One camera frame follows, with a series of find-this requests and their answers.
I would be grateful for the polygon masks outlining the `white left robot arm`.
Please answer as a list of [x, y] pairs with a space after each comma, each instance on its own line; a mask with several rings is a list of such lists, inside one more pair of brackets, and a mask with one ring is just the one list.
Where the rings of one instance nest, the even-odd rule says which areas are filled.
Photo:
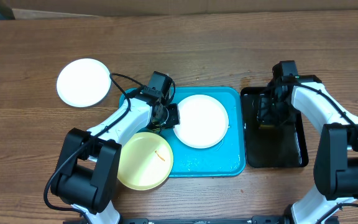
[[111, 196], [116, 188], [122, 147], [143, 128], [169, 129], [179, 123], [178, 106], [168, 94], [131, 92], [103, 123], [83, 131], [73, 128], [63, 142], [44, 199], [52, 193], [79, 213], [82, 223], [119, 223]]

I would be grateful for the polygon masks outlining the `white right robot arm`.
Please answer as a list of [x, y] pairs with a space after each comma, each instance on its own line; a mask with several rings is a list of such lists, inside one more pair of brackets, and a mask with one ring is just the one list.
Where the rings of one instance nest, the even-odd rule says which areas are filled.
[[358, 203], [358, 116], [348, 112], [314, 75], [273, 78], [262, 90], [258, 120], [278, 126], [303, 113], [319, 132], [314, 186], [290, 207], [291, 223], [325, 223]]

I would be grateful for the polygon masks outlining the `cream white plate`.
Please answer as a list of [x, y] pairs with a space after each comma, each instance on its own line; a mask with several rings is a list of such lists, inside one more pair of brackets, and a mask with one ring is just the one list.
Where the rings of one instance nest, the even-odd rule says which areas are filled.
[[102, 62], [81, 58], [66, 65], [57, 78], [60, 99], [73, 107], [86, 108], [99, 103], [111, 87], [110, 71]]

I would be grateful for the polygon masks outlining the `white plate with ketchup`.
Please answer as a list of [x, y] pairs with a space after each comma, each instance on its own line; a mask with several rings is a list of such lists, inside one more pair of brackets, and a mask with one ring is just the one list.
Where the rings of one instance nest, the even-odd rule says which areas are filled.
[[178, 104], [180, 123], [173, 131], [185, 145], [206, 149], [223, 140], [229, 128], [228, 113], [222, 103], [208, 95], [192, 95]]

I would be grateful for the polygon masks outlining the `yellow plate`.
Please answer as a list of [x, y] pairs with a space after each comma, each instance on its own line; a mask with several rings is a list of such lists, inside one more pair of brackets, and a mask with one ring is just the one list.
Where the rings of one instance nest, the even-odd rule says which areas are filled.
[[158, 134], [137, 133], [122, 148], [118, 180], [133, 190], [150, 190], [162, 184], [173, 167], [173, 151]]

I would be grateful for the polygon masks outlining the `yellow green sponge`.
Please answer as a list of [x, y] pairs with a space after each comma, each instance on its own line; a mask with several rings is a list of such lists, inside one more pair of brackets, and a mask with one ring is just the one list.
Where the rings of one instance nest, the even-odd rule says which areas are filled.
[[272, 128], [275, 128], [276, 125], [273, 125], [273, 124], [260, 124], [259, 128], [262, 128], [262, 129], [272, 129]]

